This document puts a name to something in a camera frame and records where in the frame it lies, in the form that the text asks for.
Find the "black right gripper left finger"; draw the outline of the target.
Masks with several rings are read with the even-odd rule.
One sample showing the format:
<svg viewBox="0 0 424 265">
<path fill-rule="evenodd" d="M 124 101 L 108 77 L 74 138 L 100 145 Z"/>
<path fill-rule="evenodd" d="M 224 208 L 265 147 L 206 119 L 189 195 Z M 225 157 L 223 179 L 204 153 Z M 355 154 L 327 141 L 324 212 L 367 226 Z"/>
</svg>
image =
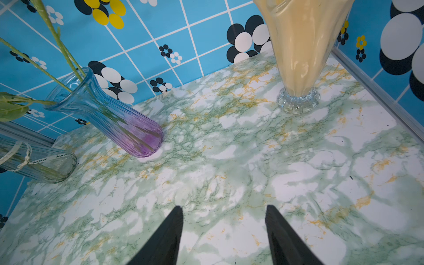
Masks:
<svg viewBox="0 0 424 265">
<path fill-rule="evenodd" d="M 183 230 L 183 210 L 175 206 L 127 265 L 175 265 Z"/>
</svg>

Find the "clear ribbed glass vase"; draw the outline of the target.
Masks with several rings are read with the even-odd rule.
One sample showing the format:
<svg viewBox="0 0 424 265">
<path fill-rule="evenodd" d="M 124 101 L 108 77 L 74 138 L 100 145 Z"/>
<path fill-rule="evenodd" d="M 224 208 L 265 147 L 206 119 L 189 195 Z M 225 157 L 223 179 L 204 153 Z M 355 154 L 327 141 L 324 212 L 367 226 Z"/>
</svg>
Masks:
<svg viewBox="0 0 424 265">
<path fill-rule="evenodd" d="M 68 179 L 76 166 L 72 152 L 1 138 L 1 169 L 7 172 L 55 184 Z"/>
</svg>

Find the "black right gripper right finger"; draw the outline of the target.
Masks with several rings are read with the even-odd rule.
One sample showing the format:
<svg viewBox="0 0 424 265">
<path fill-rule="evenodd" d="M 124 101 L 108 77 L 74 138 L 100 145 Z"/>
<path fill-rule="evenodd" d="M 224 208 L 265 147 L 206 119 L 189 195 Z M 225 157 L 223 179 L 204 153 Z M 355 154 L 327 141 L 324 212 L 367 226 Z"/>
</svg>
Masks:
<svg viewBox="0 0 424 265">
<path fill-rule="evenodd" d="M 274 265 L 323 265 L 275 206 L 267 206 L 265 223 Z"/>
</svg>

